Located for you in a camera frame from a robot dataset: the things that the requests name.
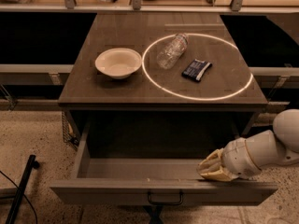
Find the cable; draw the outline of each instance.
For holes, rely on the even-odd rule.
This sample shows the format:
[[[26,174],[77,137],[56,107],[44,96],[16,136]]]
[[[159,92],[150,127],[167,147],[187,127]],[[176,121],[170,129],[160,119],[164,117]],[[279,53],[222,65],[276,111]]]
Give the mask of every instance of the cable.
[[[12,181],[5,173],[3,173],[1,170],[0,170],[0,174],[3,175],[5,178],[7,178],[17,189],[19,189],[18,185]],[[27,196],[25,194],[23,194],[23,197],[26,199],[26,201],[28,202],[28,204],[30,205],[31,209],[33,210],[34,214],[35,214],[35,217],[36,217],[36,224],[37,224],[37,214],[36,214],[36,210],[35,208],[33,207],[33,205],[30,203],[29,199],[27,198]]]

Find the white bowl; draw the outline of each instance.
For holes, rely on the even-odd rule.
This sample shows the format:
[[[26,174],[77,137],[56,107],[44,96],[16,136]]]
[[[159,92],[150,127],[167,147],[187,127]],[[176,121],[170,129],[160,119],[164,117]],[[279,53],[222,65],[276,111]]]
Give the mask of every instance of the white bowl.
[[[141,63],[141,56],[132,49],[109,49],[96,58],[95,67],[107,76],[123,79],[138,70]]]

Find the floor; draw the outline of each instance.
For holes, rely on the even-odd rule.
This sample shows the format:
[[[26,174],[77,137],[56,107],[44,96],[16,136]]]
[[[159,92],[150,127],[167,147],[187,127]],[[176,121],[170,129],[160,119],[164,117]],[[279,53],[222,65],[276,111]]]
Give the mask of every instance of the floor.
[[[19,184],[31,154],[40,163],[31,173],[25,194],[34,206],[38,223],[150,223],[149,215],[138,206],[66,205],[51,191],[50,183],[67,179],[76,150],[64,143],[62,114],[59,111],[0,111],[0,170]],[[299,220],[299,169],[271,168],[256,177],[273,181],[278,191],[259,206],[165,207],[164,224],[241,223],[285,224]],[[0,188],[12,187],[0,175]],[[0,224],[5,223],[11,200],[0,202]],[[16,224],[36,223],[29,204],[23,200]]]

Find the bottle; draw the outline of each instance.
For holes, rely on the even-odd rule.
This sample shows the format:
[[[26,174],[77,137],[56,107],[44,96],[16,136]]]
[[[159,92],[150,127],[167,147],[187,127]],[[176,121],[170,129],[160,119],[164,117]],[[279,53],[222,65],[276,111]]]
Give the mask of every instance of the bottle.
[[[157,55],[157,63],[163,69],[172,68],[178,58],[185,52],[187,46],[188,36],[186,34],[177,34]]]

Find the drawer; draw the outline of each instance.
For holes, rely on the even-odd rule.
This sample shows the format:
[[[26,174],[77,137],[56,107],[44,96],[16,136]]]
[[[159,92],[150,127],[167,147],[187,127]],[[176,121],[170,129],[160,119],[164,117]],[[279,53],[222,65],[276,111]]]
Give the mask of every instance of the drawer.
[[[97,121],[92,119],[85,125],[71,178],[54,181],[50,186],[63,202],[117,205],[257,205],[278,188],[274,183],[248,180],[236,180],[227,183],[211,182],[206,181],[196,173],[196,166],[200,160],[219,145],[215,136],[219,135],[220,139],[226,142],[225,139],[231,135],[225,137],[221,131],[217,132],[217,125],[221,121],[214,124],[215,130],[213,132],[215,135],[214,139],[211,139],[208,131],[210,129],[202,131],[203,124],[209,127],[208,121],[199,120],[194,113],[184,112],[180,115],[189,121],[188,124],[193,130],[191,133],[199,134],[189,137],[188,130],[191,127],[184,130],[186,124],[177,123],[176,126],[179,126],[182,131],[185,143],[180,146],[174,144],[167,147],[167,141],[163,140],[164,147],[162,143],[158,142],[158,144],[153,144],[150,147],[146,143],[146,147],[138,148],[147,142],[141,137],[147,132],[152,133],[148,139],[149,142],[153,143],[154,137],[158,137],[160,140],[161,133],[168,134],[166,120],[173,122],[170,119],[173,117],[173,113],[143,113],[142,118],[140,118],[140,113],[137,112],[135,117],[130,120],[128,117],[132,116],[132,112],[125,112],[121,115],[116,113],[111,116],[109,112],[106,112],[102,118],[96,116]],[[211,114],[199,114],[201,118],[205,116],[213,119]],[[127,125],[126,127],[120,125],[120,128],[117,129],[112,121],[108,123],[107,117],[118,124],[127,118],[123,122]],[[163,124],[163,128],[158,127],[159,129],[151,130],[150,127],[157,120],[161,125]],[[135,131],[133,131],[135,138],[128,132],[129,129],[133,129],[134,126],[131,126],[133,124],[136,126]],[[113,136],[109,139],[106,135],[109,128],[105,128],[106,126],[113,126],[114,135],[118,137]],[[173,136],[175,140],[179,140],[181,137],[177,133],[174,133]],[[129,142],[123,141],[124,138],[129,138]],[[197,148],[191,142],[194,139]]]

